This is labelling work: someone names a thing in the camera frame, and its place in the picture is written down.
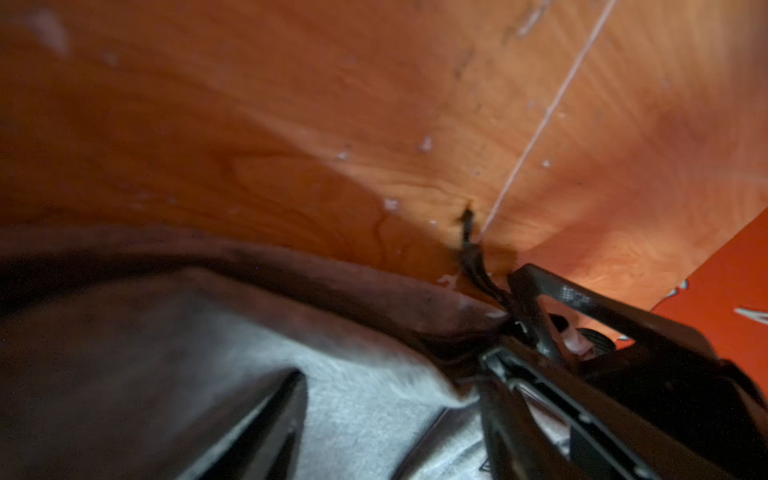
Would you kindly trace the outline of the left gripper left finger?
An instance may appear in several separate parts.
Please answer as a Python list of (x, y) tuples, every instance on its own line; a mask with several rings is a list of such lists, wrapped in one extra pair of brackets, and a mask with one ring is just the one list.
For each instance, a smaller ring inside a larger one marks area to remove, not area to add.
[(293, 371), (236, 437), (204, 479), (292, 479), (308, 402), (307, 381)]

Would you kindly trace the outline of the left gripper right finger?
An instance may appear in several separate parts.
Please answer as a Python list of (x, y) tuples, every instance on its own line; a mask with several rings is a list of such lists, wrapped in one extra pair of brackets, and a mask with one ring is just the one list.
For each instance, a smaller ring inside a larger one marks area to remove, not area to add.
[[(476, 285), (515, 331), (480, 357), (495, 479), (763, 479), (767, 401), (697, 330), (527, 264)], [(566, 346), (542, 299), (630, 338), (590, 359)]]

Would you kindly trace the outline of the grey student backpack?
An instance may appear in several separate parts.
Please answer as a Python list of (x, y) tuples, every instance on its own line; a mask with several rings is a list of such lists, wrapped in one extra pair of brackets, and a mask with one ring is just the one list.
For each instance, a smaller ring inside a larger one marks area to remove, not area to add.
[(185, 229), (1, 231), (1, 475), (202, 479), (293, 371), (292, 479), (487, 479), (503, 313), (366, 266)]

